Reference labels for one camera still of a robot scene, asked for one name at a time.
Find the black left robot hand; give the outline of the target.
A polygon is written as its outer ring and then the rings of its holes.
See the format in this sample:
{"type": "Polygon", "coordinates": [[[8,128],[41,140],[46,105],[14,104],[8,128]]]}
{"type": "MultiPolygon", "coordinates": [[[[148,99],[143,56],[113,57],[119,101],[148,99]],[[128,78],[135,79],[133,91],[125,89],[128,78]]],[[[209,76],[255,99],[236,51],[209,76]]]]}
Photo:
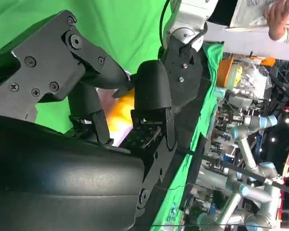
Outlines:
{"type": "Polygon", "coordinates": [[[184,106],[197,98],[204,68],[208,66],[207,56],[203,48],[196,51],[172,37],[159,58],[169,78],[172,111],[178,114],[184,106]]]}

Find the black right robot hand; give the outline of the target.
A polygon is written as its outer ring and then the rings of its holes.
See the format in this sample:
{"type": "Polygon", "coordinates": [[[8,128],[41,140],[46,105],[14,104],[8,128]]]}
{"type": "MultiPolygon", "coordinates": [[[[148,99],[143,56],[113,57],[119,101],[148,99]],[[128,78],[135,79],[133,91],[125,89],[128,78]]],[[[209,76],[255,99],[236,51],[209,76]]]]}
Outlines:
{"type": "Polygon", "coordinates": [[[0,49],[0,231],[127,231],[177,149],[164,65],[128,76],[76,22],[0,49]]]}

